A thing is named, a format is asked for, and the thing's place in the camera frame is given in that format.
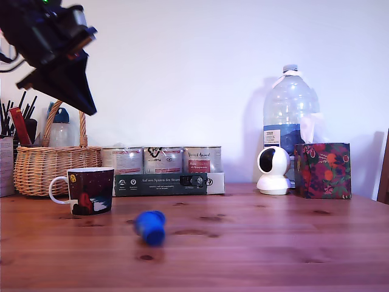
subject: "white bottle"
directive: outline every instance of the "white bottle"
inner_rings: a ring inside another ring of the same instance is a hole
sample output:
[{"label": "white bottle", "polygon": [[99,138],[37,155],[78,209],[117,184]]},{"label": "white bottle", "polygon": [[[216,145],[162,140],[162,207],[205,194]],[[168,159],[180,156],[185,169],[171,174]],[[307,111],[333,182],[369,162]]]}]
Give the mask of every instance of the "white bottle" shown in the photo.
[{"label": "white bottle", "polygon": [[[300,136],[300,121],[306,114],[318,113],[318,98],[300,77],[297,65],[283,68],[283,76],[266,96],[263,109],[264,147],[279,146],[294,160],[294,145],[304,143]],[[294,175],[287,173],[294,186]]]},{"label": "white bottle", "polygon": [[75,133],[71,127],[69,114],[60,108],[55,115],[50,132],[49,147],[75,146]]}]

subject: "cardboard box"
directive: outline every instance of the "cardboard box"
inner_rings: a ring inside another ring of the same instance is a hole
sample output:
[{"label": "cardboard box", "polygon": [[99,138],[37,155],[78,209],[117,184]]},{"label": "cardboard box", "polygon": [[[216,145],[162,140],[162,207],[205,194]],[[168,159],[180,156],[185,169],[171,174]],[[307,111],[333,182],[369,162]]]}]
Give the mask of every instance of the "cardboard box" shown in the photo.
[{"label": "cardboard box", "polygon": [[213,195],[224,193],[224,173],[115,175],[114,196]]},{"label": "cardboard box", "polygon": [[304,198],[351,198],[349,144],[297,144],[294,168],[296,190]]},{"label": "cardboard box", "polygon": [[13,185],[13,138],[0,138],[0,197],[15,193]]}]

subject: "red object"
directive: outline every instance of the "red object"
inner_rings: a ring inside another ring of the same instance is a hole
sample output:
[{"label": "red object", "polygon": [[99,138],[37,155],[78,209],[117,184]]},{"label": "red object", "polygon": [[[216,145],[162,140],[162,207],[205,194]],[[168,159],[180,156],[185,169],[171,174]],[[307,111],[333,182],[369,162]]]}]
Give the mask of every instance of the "red object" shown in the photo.
[{"label": "red object", "polygon": [[209,160],[189,160],[189,173],[211,172],[211,162]]},{"label": "red object", "polygon": [[16,132],[18,133],[20,144],[22,146],[31,145],[32,143],[27,132],[26,123],[24,122],[20,108],[11,108],[10,113],[12,122],[15,125]]},{"label": "red object", "polygon": [[93,213],[93,203],[91,199],[89,199],[89,195],[86,192],[81,193],[80,199],[78,199],[78,203],[86,207],[89,210],[89,214]]}]

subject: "wooden chair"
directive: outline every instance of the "wooden chair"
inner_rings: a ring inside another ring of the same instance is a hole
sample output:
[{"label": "wooden chair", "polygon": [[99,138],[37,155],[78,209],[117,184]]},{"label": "wooden chair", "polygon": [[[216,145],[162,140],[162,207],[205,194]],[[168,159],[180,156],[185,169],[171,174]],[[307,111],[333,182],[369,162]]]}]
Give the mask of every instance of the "wooden chair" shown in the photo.
[{"label": "wooden chair", "polygon": [[385,148],[384,163],[382,164],[377,201],[389,204],[389,131]]}]

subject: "metal can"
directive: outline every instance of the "metal can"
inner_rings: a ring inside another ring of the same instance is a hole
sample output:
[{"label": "metal can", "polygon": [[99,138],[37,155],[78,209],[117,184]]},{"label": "metal can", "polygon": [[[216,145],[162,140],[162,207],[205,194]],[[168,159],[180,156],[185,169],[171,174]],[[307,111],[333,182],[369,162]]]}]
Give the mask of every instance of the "metal can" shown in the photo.
[{"label": "metal can", "polygon": [[184,172],[223,172],[221,147],[184,147]]},{"label": "metal can", "polygon": [[143,148],[103,148],[103,167],[113,167],[115,175],[143,173]]},{"label": "metal can", "polygon": [[180,173],[182,172],[181,147],[145,147],[144,173]]}]

